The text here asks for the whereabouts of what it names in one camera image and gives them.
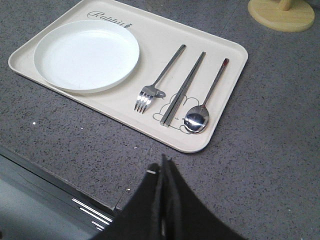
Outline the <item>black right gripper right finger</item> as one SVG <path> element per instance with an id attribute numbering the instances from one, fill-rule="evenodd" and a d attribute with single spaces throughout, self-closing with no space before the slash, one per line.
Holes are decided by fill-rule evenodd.
<path id="1" fill-rule="evenodd" d="M 177 166 L 162 155 L 162 207 L 168 240 L 243 240 L 219 220 L 190 189 Z"/>

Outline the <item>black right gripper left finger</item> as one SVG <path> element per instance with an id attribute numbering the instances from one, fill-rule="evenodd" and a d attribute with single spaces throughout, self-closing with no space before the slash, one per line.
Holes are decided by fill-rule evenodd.
<path id="1" fill-rule="evenodd" d="M 151 230 L 152 205 L 160 167 L 148 166 L 142 182 L 123 210 L 93 240 L 147 240 Z"/>

